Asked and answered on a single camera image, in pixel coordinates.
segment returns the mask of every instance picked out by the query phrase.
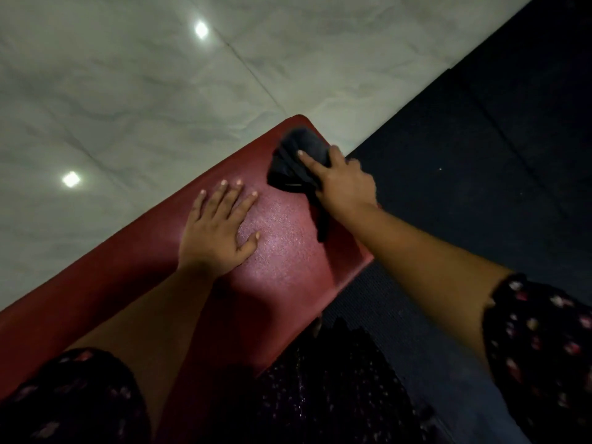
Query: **red upholstered surface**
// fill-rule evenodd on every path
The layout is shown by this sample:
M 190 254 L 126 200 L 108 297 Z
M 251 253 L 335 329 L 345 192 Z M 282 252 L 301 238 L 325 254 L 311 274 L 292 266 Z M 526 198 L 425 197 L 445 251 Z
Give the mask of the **red upholstered surface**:
M 372 260 L 337 223 L 318 243 L 306 197 L 267 186 L 271 153 L 297 126 L 318 133 L 306 117 L 285 120 L 0 312 L 0 398 L 174 271 L 199 190 L 241 178 L 245 192 L 261 195 L 240 238 L 256 230 L 262 237 L 257 252 L 217 284 L 169 398 L 159 440 L 190 440 L 220 387 L 231 386 L 233 375 L 222 376 L 222 368 L 263 370 Z

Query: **finger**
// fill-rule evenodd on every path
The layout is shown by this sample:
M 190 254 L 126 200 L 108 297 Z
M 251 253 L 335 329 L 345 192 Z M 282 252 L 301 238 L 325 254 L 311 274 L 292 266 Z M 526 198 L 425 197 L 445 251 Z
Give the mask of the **finger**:
M 232 206 L 236 202 L 243 189 L 243 181 L 241 179 L 236 181 L 236 185 L 226 193 L 226 196 L 222 198 L 220 205 L 218 206 L 218 210 L 214 214 L 215 218 L 219 218 L 221 220 L 225 220 L 230 215 L 230 211 L 232 210 Z
M 329 159 L 333 167 L 345 165 L 345 157 L 337 145 L 331 145 L 329 148 Z
M 347 165 L 351 166 L 352 168 L 355 168 L 356 170 L 362 169 L 362 165 L 360 164 L 360 161 L 357 158 L 349 159 L 349 162 L 347 163 Z
M 259 194 L 257 192 L 252 192 L 230 214 L 230 217 L 228 218 L 228 220 L 231 221 L 236 226 L 237 229 L 239 228 L 241 223 L 247 217 L 247 213 L 249 213 L 249 209 L 251 209 L 251 207 L 253 207 L 253 204 L 255 203 L 255 201 L 257 201 L 258 196 L 259 196 Z
M 302 163 L 316 176 L 318 176 L 320 179 L 323 179 L 324 176 L 327 174 L 327 172 L 329 171 L 329 168 L 327 168 L 325 165 L 317 162 L 315 159 L 313 159 L 312 157 L 310 157 L 307 153 L 305 153 L 303 150 L 299 150 L 298 151 L 298 156 L 300 157 L 300 160 L 302 161 Z
M 247 241 L 243 243 L 241 247 L 236 250 L 236 257 L 239 260 L 239 265 L 247 260 L 257 250 L 260 237 L 261 232 L 255 232 L 247 239 Z
M 205 190 L 202 190 L 197 195 L 195 201 L 193 201 L 191 212 L 189 212 L 189 217 L 187 218 L 187 224 L 193 224 L 199 219 L 199 217 L 201 216 L 201 205 L 204 203 L 204 199 Z
M 218 210 L 218 206 L 220 204 L 220 201 L 222 200 L 222 197 L 224 196 L 224 193 L 226 192 L 227 187 L 228 182 L 226 182 L 226 180 L 220 182 L 220 185 L 218 185 L 218 188 L 205 205 L 205 209 L 203 209 L 202 216 L 205 216 L 206 218 L 214 217 L 214 214 L 216 213 L 216 210 Z

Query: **forearm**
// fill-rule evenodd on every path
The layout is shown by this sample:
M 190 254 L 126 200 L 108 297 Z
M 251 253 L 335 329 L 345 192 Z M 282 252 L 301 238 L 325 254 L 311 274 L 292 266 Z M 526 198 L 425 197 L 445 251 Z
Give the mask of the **forearm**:
M 430 318 L 486 361 L 481 317 L 511 270 L 372 206 L 342 222 Z
M 134 373 L 156 430 L 213 280 L 177 271 L 70 346 L 111 352 Z

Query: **person's left hand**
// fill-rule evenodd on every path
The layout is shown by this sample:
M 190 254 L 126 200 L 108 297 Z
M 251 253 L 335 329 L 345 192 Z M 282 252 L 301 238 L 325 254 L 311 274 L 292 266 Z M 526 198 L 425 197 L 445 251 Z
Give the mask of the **person's left hand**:
M 203 212 L 205 190 L 195 200 L 181 239 L 179 269 L 196 270 L 216 279 L 239 266 L 257 249 L 259 232 L 252 234 L 241 246 L 236 241 L 236 234 L 255 203 L 257 192 L 249 194 L 233 210 L 243 183 L 238 180 L 228 193 L 227 188 L 225 180 L 220 182 Z

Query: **dark blue mat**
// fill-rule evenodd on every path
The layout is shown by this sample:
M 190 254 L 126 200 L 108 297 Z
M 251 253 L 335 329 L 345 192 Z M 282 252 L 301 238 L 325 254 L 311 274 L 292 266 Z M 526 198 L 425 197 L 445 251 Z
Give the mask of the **dark blue mat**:
M 390 213 L 592 303 L 592 16 L 534 0 L 357 148 Z M 458 443 L 527 442 L 479 363 L 378 263 L 328 307 Z

